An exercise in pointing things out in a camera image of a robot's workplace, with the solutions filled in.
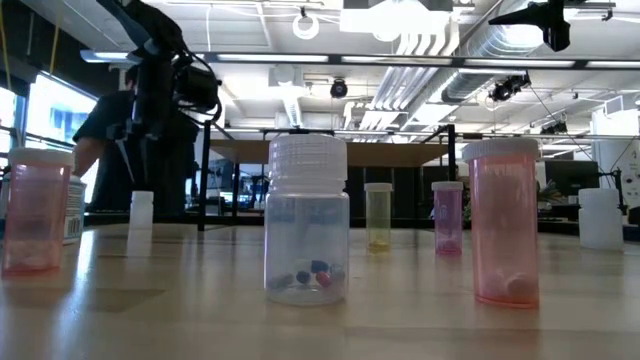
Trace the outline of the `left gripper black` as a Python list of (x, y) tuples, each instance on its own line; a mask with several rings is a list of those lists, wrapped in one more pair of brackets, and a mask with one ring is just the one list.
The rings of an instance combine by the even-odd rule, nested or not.
[[(130, 133), (135, 137), (159, 140), (168, 120), (168, 59), (136, 49), (130, 58), (137, 61), (138, 77), (131, 115)], [(116, 141), (133, 184), (136, 183), (136, 148), (132, 140)]]

